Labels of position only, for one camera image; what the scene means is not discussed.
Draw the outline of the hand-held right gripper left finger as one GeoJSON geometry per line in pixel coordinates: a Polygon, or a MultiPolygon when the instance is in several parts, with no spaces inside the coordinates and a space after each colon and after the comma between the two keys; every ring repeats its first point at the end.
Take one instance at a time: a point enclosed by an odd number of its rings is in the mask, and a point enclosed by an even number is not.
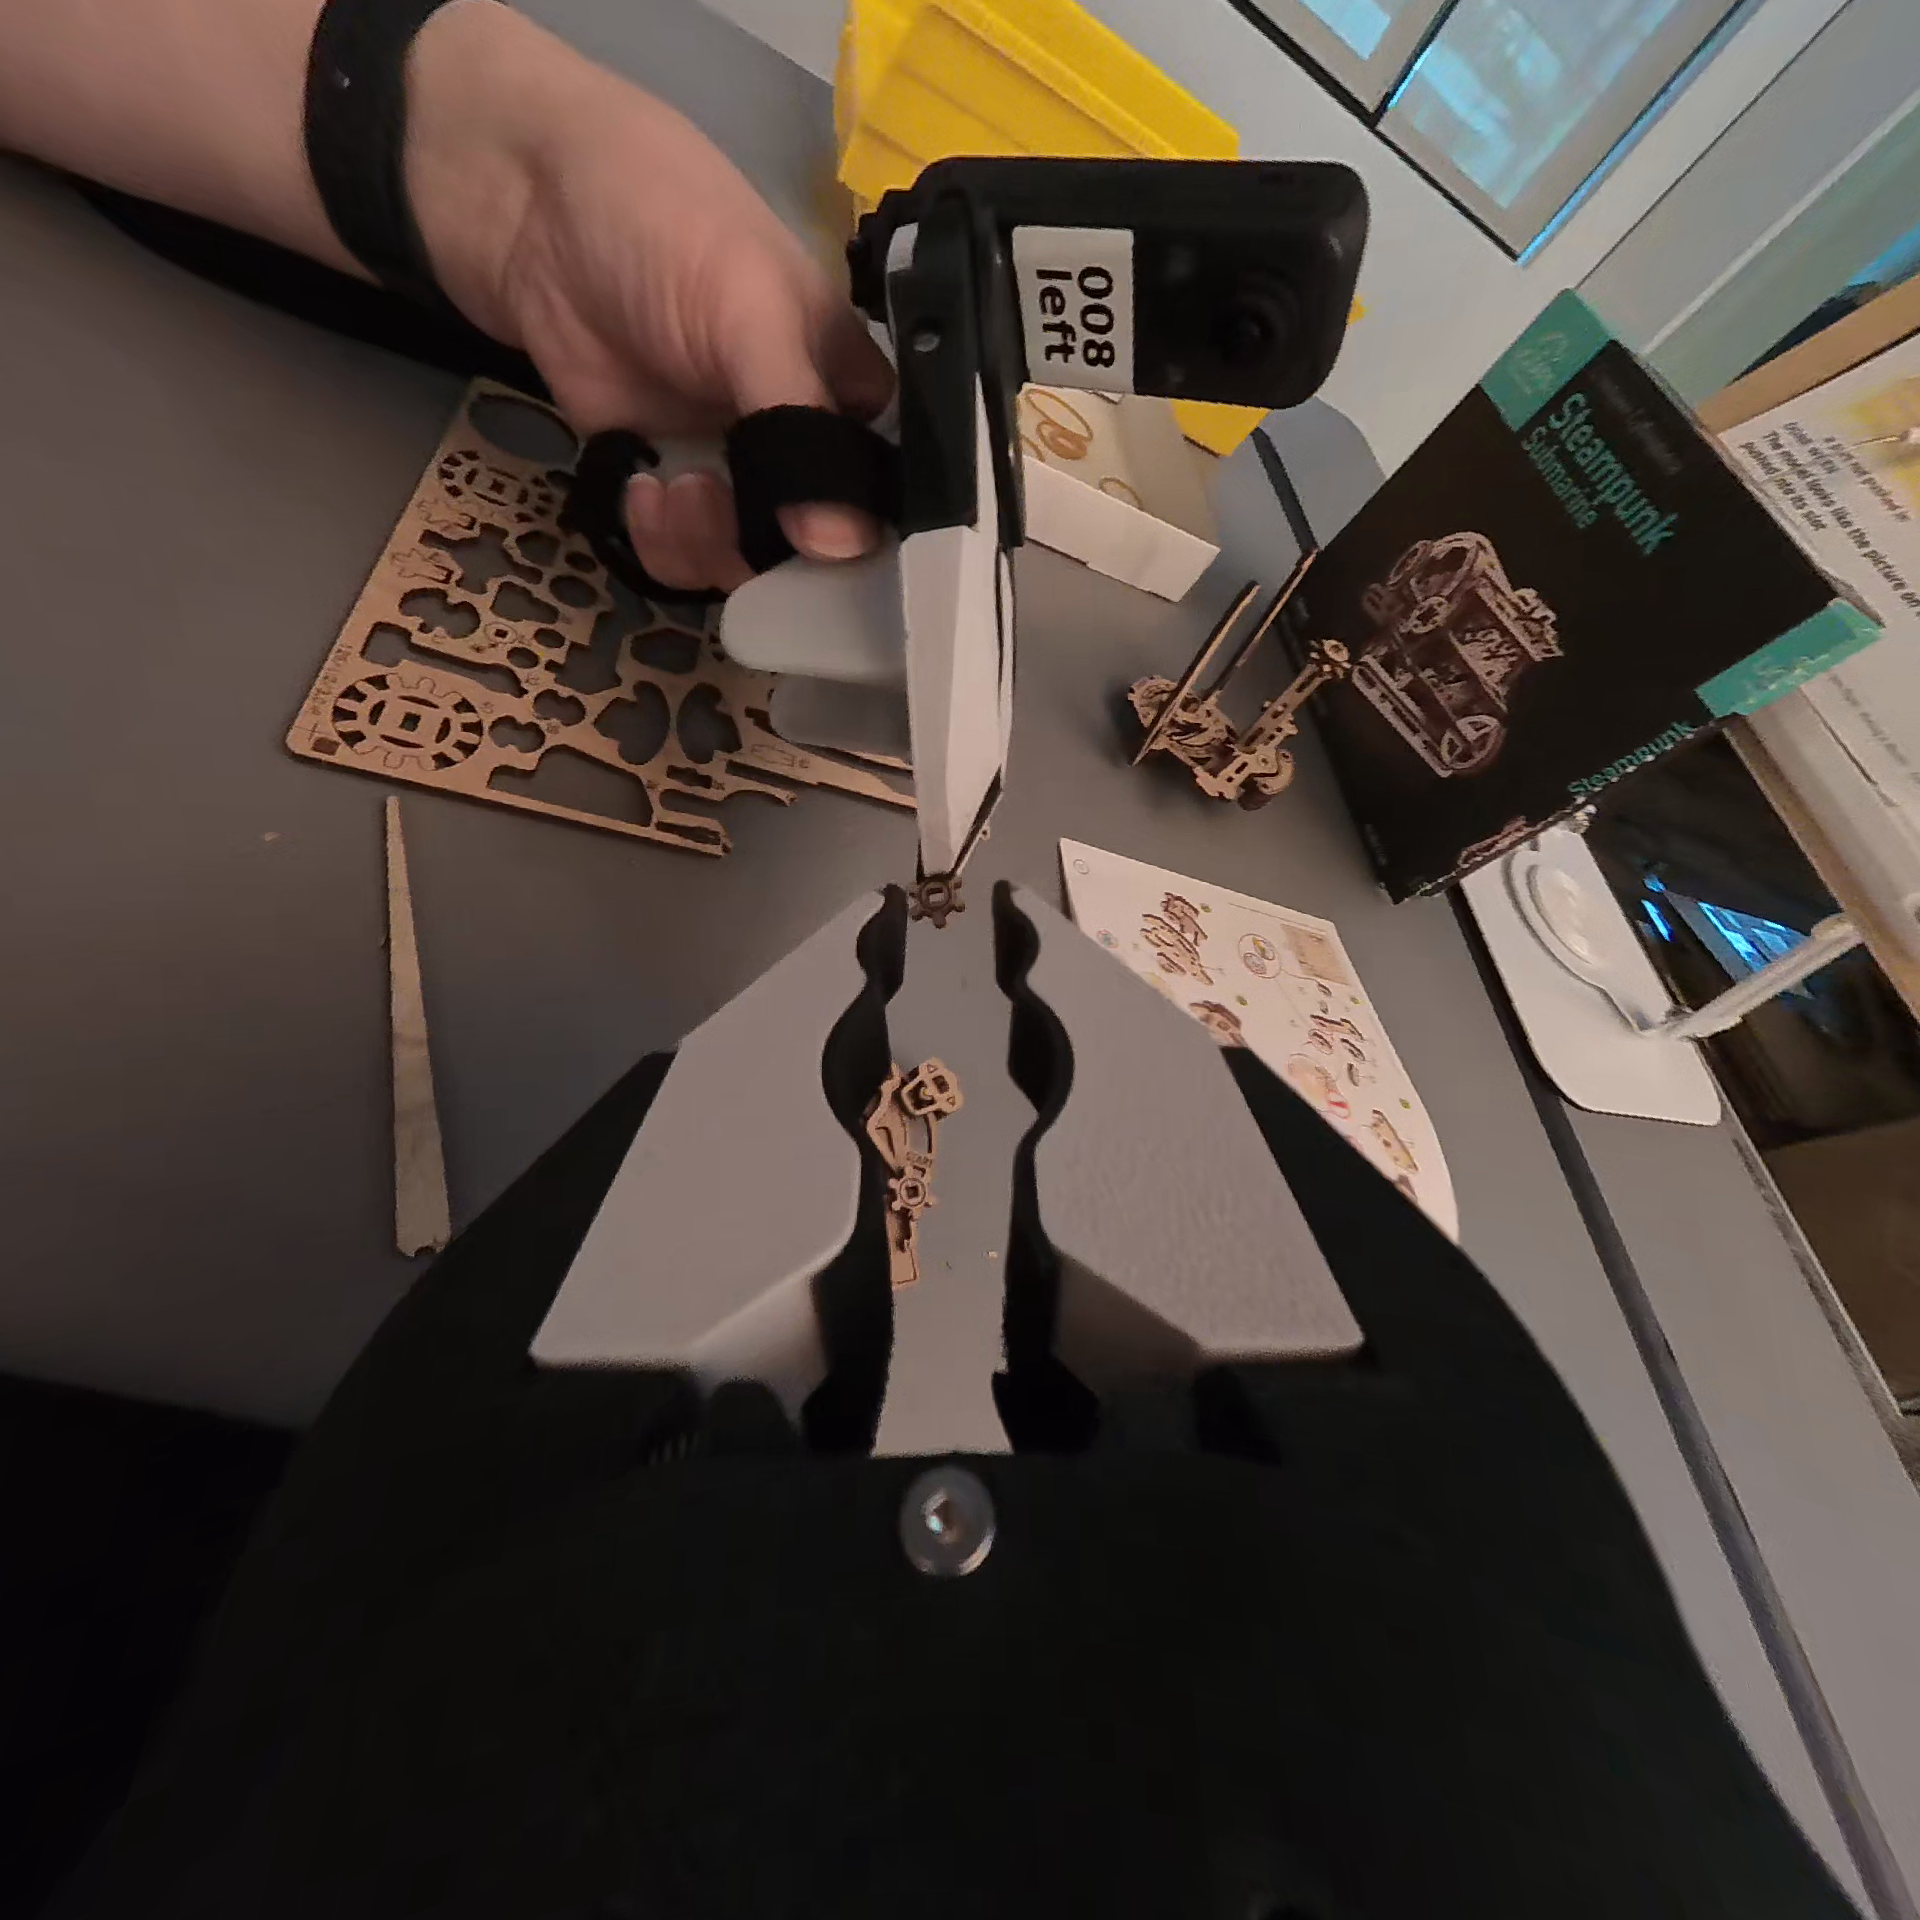
{"type": "Polygon", "coordinates": [[[817,1449],[874,1451],[895,1351],[893,1069],[907,896],[858,894],[675,1051],[532,1340],[551,1373],[769,1389],[817,1449]]]}

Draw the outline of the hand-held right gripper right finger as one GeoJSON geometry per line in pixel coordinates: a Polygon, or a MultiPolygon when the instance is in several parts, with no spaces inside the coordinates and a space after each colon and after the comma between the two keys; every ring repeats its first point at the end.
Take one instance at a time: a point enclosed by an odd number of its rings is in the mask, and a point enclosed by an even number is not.
{"type": "Polygon", "coordinates": [[[1035,891],[992,891],[1006,1073],[1030,1117],[1003,1258],[1001,1427],[1090,1449],[1221,1371],[1332,1364],[1364,1334],[1231,1055],[1035,891]]]}

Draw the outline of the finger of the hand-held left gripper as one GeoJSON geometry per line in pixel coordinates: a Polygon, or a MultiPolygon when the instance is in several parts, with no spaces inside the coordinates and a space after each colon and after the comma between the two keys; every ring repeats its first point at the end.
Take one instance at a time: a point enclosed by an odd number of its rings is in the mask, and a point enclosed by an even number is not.
{"type": "Polygon", "coordinates": [[[996,617],[996,682],[994,682],[994,735],[996,763],[982,798],[973,815],[973,825],[960,851],[960,872],[965,874],[981,844],[992,835],[996,809],[1004,797],[1006,769],[1012,752],[1014,704],[1017,704],[1017,629],[1018,596],[1014,584],[1012,552],[1001,548],[994,560],[994,617],[996,617]]]}
{"type": "Polygon", "coordinates": [[[921,874],[957,874],[1006,758],[1001,554],[982,526],[900,543],[907,707],[921,874]]]}

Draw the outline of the small wooden model assembly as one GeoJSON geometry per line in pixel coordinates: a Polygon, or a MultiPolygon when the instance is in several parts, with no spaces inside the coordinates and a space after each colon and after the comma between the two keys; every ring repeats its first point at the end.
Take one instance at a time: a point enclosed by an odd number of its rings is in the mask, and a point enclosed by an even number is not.
{"type": "Polygon", "coordinates": [[[938,1058],[895,1066],[864,1118],[885,1164],[885,1236],[890,1287],[921,1282],[921,1225],[938,1206],[940,1131],[965,1107],[958,1074],[938,1058]]]}

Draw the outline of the person's left forearm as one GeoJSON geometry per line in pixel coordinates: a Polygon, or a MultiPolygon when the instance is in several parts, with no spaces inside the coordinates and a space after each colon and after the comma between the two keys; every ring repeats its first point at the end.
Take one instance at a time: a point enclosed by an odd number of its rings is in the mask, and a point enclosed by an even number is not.
{"type": "Polygon", "coordinates": [[[6,3],[4,150],[368,278],[305,142],[320,3],[6,3]]]}

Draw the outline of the partly built wooden model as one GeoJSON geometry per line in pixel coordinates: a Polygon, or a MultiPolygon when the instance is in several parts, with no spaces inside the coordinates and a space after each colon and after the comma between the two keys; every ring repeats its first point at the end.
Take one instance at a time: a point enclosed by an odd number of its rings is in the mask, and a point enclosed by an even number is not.
{"type": "Polygon", "coordinates": [[[1226,692],[1280,627],[1319,558],[1320,547],[1308,545],[1263,609],[1254,607],[1260,584],[1246,583],[1178,677],[1140,677],[1126,688],[1124,704],[1138,730],[1134,767],[1149,756],[1170,756],[1202,797],[1245,811],[1258,811],[1290,789],[1290,743],[1300,732],[1300,715],[1315,696],[1353,675],[1350,649],[1338,639],[1310,642],[1305,665],[1245,727],[1228,712],[1226,692]]]}

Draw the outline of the dark model kit box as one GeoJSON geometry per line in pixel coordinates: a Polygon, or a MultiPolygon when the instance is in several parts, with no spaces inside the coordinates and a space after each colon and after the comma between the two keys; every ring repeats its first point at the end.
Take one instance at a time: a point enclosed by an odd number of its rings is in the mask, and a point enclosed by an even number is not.
{"type": "Polygon", "coordinates": [[[1381,891],[1442,894],[1882,637],[1577,293],[1327,543],[1293,637],[1381,891]]]}

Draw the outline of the person's left hand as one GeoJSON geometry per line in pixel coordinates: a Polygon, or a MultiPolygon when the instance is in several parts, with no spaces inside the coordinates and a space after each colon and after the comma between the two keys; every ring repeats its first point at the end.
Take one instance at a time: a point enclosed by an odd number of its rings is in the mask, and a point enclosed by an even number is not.
{"type": "Polygon", "coordinates": [[[506,6],[448,4],[414,39],[404,185],[447,301],[586,437],[874,421],[895,395],[849,295],[730,159],[506,6]]]}

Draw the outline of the white printed card box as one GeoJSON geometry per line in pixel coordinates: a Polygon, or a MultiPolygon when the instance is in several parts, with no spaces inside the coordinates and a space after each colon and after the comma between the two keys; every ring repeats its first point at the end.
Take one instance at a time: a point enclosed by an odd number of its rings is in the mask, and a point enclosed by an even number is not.
{"type": "Polygon", "coordinates": [[[1214,460],[1162,396],[1024,386],[1018,446],[1028,540],[1170,605],[1221,556],[1214,460]]]}

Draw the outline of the tapered wooden stick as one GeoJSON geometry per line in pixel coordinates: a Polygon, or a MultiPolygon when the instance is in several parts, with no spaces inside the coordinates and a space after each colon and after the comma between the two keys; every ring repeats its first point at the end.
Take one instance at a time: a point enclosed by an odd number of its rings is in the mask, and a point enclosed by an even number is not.
{"type": "Polygon", "coordinates": [[[404,1258],[439,1255],[453,1235],[442,1124],[421,972],[403,802],[385,801],[393,1063],[394,1241],[404,1258]]]}

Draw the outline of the window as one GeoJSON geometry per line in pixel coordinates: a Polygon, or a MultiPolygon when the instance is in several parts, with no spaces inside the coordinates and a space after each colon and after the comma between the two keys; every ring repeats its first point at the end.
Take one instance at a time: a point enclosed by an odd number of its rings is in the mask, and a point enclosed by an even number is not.
{"type": "Polygon", "coordinates": [[[1266,113],[1407,178],[1516,265],[1632,228],[1842,22],[1842,3],[1237,3],[1266,113]]]}

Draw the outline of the white stand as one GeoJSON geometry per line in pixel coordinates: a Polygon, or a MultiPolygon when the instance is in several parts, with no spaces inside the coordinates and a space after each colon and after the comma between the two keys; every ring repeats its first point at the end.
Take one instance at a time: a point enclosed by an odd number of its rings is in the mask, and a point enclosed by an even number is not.
{"type": "Polygon", "coordinates": [[[1556,1092],[1593,1114],[1680,1127],[1723,1121],[1706,1041],[1865,945],[1851,919],[1831,916],[1767,949],[1742,931],[1740,915],[1656,886],[1653,933],[1664,940],[1679,928],[1704,933],[1708,952],[1734,964],[1733,980],[1688,1011],[1664,986],[1581,830],[1527,836],[1459,894],[1556,1092]]]}

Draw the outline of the black glossy screen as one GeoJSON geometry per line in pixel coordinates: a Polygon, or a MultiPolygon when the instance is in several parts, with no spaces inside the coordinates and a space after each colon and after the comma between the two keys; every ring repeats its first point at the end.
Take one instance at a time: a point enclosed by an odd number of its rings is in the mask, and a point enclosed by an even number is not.
{"type": "MultiPolygon", "coordinates": [[[[1688,1013],[1789,957],[1841,912],[1725,739],[1621,783],[1597,806],[1586,844],[1663,988],[1688,1013]]],[[[1918,1114],[1916,1020],[1863,947],[1702,1049],[1760,1148],[1918,1114]]]]}

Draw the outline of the printed info sheet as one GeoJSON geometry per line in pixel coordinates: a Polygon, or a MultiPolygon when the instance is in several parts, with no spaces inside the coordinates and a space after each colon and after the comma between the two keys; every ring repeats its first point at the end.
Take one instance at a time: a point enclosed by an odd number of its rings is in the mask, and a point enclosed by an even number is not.
{"type": "Polygon", "coordinates": [[[1882,637],[1744,721],[1736,744],[1858,924],[1916,949],[1918,321],[1905,287],[1698,407],[1882,637]]]}

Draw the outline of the black wristband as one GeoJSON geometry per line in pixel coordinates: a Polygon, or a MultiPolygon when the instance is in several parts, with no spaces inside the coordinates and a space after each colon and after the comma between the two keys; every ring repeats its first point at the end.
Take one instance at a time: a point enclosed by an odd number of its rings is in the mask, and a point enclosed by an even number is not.
{"type": "Polygon", "coordinates": [[[328,226],[374,285],[439,321],[441,289],[407,182],[409,62],[442,3],[324,3],[307,48],[301,137],[328,226]]]}

